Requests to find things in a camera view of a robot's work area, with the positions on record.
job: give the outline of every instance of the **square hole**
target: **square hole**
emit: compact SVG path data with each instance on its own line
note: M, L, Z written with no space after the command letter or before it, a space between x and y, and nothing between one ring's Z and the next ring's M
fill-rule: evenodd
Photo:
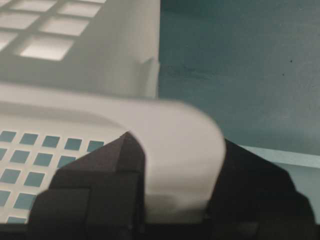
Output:
M15 32L0 31L0 51L17 37Z
M71 39L34 35L24 42L18 54L22 57L60 61L73 43Z
M26 218L10 216L8 217L7 224L24 224L26 223Z
M3 207L4 205L6 205L9 195L10 195L9 191L0 190L0 207Z
M78 1L98 3L98 4L104 4L106 2L106 0L78 0Z
M58 13L92 18L97 14L100 8L100 5L95 4L67 2L59 9Z
M20 13L20 12L2 12L0 13L0 27L9 29L26 29L39 15Z
M75 160L76 158L74 156L61 156L57 168L62 168Z
M15 201L14 208L30 210L35 198L36 195L20 193L17 200Z
M78 151L80 149L81 142L81 139L68 138L64 146L64 149Z
M0 148L0 161L4 158L6 152L7 152L7 149Z
M20 0L14 4L11 9L46 12L55 5L56 2L57 1L53 0Z
M0 178L0 182L7 183L7 184L15 184L19 177L20 172L21 172L20 170L6 169L4 170Z
M80 36L89 24L88 20L70 17L51 17L39 30L45 33Z
M35 158L34 165L39 165L39 166L45 166L48 167L53 155L52 154L47 154L47 153L38 153L38 155Z
M15 136L16 132L14 131L2 131L2 133L0 134L0 141L11 143Z
M87 152L93 152L94 150L103 147L104 144L105 143L103 141L90 141Z
M0 0L0 7L6 5L7 3L9 3L11 0Z
M29 153L28 151L15 150L10 162L24 164L27 161Z
M21 144L34 145L38 135L32 133L25 133L20 141Z
M26 177L24 182L25 186L32 186L32 187L40 187L42 180L44 179L44 173L38 172L29 172L29 175Z
M43 147L49 147L49 148L56 148L58 145L60 137L58 136L46 136L42 146Z

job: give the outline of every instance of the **white plastic edge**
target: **white plastic edge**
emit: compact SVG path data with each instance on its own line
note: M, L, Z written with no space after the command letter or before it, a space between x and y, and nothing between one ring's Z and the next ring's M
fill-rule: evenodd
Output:
M203 219L226 148L215 122L194 107L6 83L0 83L1 102L80 111L129 129L146 156L146 221L197 223Z

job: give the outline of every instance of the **ventilation grid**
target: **ventilation grid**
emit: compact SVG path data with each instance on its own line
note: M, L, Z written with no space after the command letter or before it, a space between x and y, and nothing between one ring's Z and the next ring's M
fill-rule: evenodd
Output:
M61 61L106 0L0 0L0 52Z
M0 222L26 223L38 193L55 171L110 142L0 130Z

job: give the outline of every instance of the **black plastic part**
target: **black plastic part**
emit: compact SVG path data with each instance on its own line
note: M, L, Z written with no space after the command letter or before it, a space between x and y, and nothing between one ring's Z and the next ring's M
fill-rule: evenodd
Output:
M90 189L49 189L36 198L29 216L30 240L85 240Z
M126 133L62 167L34 202L28 238L131 240L143 223L144 162Z
M213 240L317 239L311 205L289 174L228 140L208 214Z
M0 224L1 240L26 240L26 224Z
M307 198L280 167L226 140L226 157L201 224L144 225L145 155L129 133L59 169L25 225L1 239L315 240Z

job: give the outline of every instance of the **white plastic basket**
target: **white plastic basket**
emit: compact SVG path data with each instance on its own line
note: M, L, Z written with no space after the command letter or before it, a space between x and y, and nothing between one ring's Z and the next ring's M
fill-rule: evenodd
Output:
M25 223L57 168L127 130L146 155L147 221L200 221L224 140L202 112L152 100L160 1L0 6L0 222Z

